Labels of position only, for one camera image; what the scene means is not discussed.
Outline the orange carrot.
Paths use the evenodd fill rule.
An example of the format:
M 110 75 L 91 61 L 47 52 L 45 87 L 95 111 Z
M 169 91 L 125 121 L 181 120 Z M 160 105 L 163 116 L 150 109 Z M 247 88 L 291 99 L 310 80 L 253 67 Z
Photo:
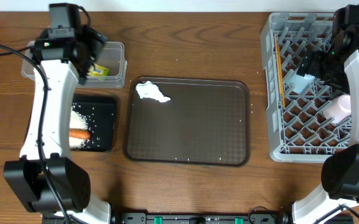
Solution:
M 89 140 L 91 138 L 91 134 L 88 130 L 85 129 L 70 129 L 69 136 L 71 138 Z

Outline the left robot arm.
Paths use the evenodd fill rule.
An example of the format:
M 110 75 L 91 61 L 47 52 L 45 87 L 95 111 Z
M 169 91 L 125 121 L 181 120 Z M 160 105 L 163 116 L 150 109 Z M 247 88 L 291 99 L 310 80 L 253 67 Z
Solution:
M 50 27 L 26 60 L 35 73 L 30 122 L 19 159 L 7 161 L 4 178 L 28 212 L 61 216 L 65 223 L 110 223 L 111 205 L 91 193 L 88 173 L 72 161 L 70 113 L 75 89 L 107 38 L 82 24 L 83 8 L 51 4 Z

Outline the green snack wrapper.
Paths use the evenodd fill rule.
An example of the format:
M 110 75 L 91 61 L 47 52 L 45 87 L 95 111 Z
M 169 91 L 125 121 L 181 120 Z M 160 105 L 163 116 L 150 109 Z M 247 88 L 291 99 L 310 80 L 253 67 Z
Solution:
M 94 63 L 89 67 L 87 75 L 93 77 L 105 77 L 109 72 L 109 68 Z

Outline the pale pink cup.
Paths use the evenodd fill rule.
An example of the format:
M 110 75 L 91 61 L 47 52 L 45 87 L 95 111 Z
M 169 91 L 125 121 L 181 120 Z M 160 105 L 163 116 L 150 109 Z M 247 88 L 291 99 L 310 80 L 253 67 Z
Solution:
M 326 119 L 332 118 L 332 122 L 337 124 L 351 115 L 350 95 L 341 95 L 332 100 L 332 103 L 323 110 Z

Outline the pile of white rice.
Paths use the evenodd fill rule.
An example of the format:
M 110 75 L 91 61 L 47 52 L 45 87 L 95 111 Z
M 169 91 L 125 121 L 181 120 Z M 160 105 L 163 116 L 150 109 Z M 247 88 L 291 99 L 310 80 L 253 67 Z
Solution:
M 105 152 L 112 148 L 116 105 L 114 103 L 74 102 L 70 115 L 70 129 L 85 129 L 89 140 L 69 137 L 73 151 Z

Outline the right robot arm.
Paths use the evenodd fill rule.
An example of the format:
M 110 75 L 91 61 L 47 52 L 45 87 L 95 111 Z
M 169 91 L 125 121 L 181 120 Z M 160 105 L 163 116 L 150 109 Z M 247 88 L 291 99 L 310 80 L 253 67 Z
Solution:
M 283 223 L 325 223 L 359 206 L 359 4 L 335 11 L 329 50 L 307 51 L 297 72 L 350 95 L 348 147 L 325 160 L 318 187 L 281 218 Z

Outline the light blue cup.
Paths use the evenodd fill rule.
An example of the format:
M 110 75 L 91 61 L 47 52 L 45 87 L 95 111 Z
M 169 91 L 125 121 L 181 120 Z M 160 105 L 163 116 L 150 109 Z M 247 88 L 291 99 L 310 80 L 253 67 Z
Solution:
M 311 85 L 315 80 L 313 75 L 305 74 L 304 76 L 294 74 L 287 82 L 290 86 L 293 86 L 293 92 L 302 93 L 305 88 Z

